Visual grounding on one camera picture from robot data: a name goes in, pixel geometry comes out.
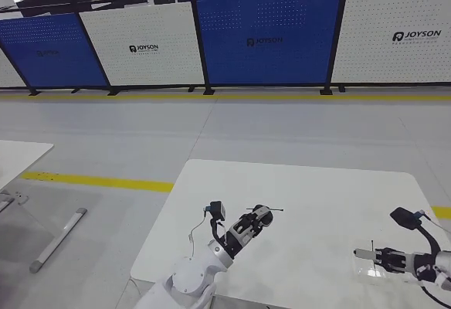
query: floor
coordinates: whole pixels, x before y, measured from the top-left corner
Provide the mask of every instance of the floor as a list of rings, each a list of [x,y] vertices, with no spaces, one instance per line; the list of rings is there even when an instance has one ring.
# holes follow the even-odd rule
[[[340,100],[265,97],[315,90],[76,99],[87,93],[94,92],[59,100],[44,100],[44,93],[35,100],[0,98],[0,139],[54,143],[33,171],[111,178],[174,182],[190,158],[405,171],[430,205],[451,206],[451,99],[430,100],[451,90],[350,90],[337,94]],[[167,194],[23,179],[10,191],[27,194],[25,207],[60,225],[79,207],[89,212],[37,274],[28,266],[51,236],[19,207],[0,214],[1,309],[134,306],[139,296],[128,281],[130,268]],[[451,221],[441,223],[451,230]],[[149,287],[136,284],[139,293]],[[233,307],[264,308],[228,300],[214,305]]]

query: table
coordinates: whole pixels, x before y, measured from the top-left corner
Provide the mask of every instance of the table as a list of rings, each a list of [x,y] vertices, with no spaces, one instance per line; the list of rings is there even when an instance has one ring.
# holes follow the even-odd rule
[[[409,174],[305,166],[191,160],[183,168],[133,267],[135,280],[156,282],[183,256],[191,256],[188,234],[202,209],[221,200],[229,228],[256,204],[284,209],[217,275],[216,295],[285,308],[440,308],[410,275],[392,275],[355,248],[390,246],[407,253],[429,252],[426,239],[395,223],[401,206],[424,209],[436,221],[418,183]],[[194,232],[195,254],[212,239],[205,223]],[[445,233],[423,226],[443,250]],[[429,287],[442,300],[451,293]]]
[[[6,186],[51,151],[53,147],[53,144],[0,141],[0,212],[14,201],[14,198],[5,191]],[[67,234],[85,213],[86,209],[78,209],[66,226],[54,235],[54,240],[30,266],[30,271],[32,273],[36,273],[40,270],[45,261],[52,255],[57,246],[64,238],[66,238]],[[39,220],[39,223],[42,226],[53,226],[51,222],[45,222],[48,220],[47,218],[41,218],[33,213],[31,213],[31,215],[33,218]]]

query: robotic arm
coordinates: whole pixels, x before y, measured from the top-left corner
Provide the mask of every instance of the robotic arm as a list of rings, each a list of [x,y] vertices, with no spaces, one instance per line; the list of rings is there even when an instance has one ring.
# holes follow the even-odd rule
[[[239,251],[273,221],[270,209],[257,205],[219,237],[217,226],[223,226],[221,221],[226,219],[224,205],[211,202],[204,210],[205,214],[209,212],[212,215],[210,225],[214,239],[210,241],[209,249],[200,256],[182,259],[174,272],[155,283],[134,309],[185,309],[183,298],[193,300],[190,309],[204,308],[215,293],[215,275],[226,272]]]
[[[430,221],[431,219],[422,210],[412,213],[401,207],[393,211],[390,216],[406,229],[417,229],[428,240],[431,253],[407,254],[392,248],[375,251],[356,249],[355,256],[373,260],[376,265],[383,267],[389,273],[410,273],[419,281],[432,282],[444,290],[451,291],[451,252],[440,249],[436,240],[421,226],[422,222],[419,218],[424,216]],[[451,306],[431,295],[423,285],[421,288],[434,301],[451,309]]]

